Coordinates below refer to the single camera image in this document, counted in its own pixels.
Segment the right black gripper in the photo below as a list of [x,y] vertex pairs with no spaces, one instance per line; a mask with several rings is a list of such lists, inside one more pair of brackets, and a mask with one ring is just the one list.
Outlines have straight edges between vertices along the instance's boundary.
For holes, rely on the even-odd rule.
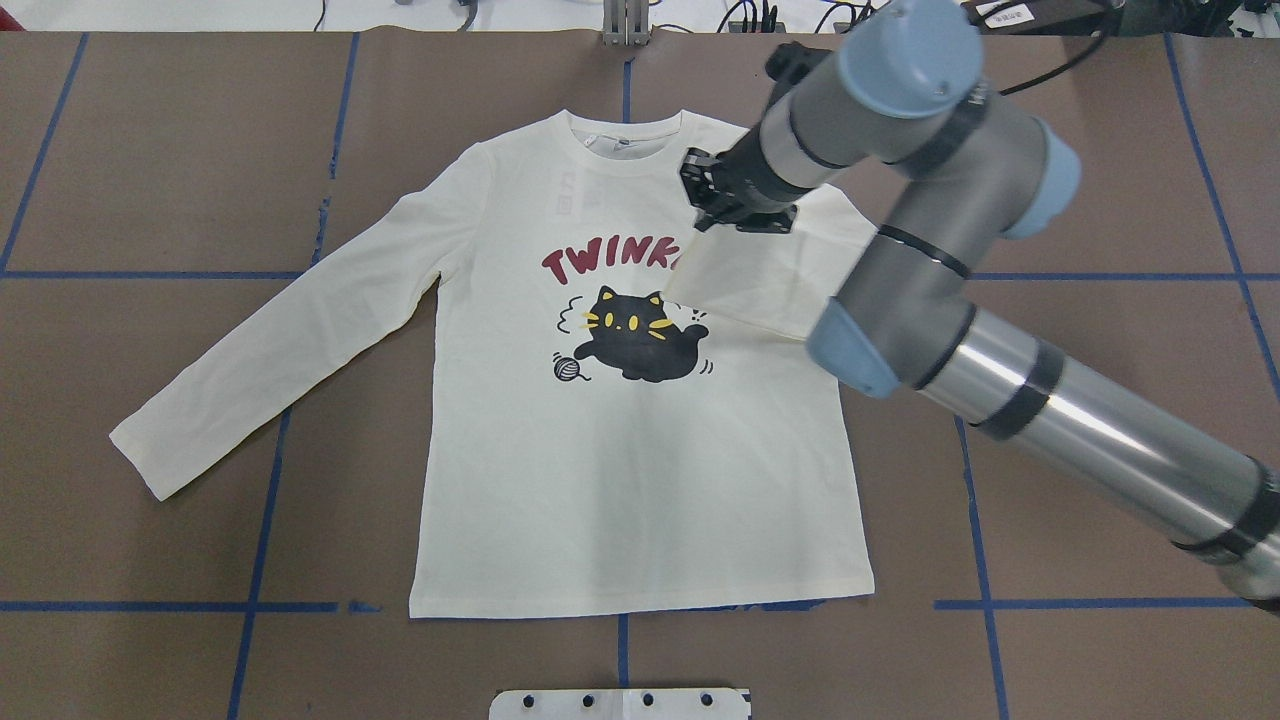
[[689,204],[696,210],[695,231],[730,225],[742,233],[787,234],[794,228],[795,205],[783,208],[748,190],[731,177],[730,168],[719,158],[701,149],[687,149],[678,177]]

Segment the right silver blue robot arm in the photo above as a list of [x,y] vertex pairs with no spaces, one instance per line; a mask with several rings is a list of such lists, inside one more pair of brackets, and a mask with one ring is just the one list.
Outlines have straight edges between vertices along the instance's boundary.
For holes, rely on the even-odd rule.
[[1080,477],[1276,614],[1276,471],[963,296],[989,246],[1041,232],[1082,177],[982,67],[952,1],[892,1],[832,53],[780,46],[759,122],[723,152],[684,155],[695,228],[782,234],[804,195],[868,158],[892,167],[908,186],[822,299],[810,357],[870,397],[908,386]]

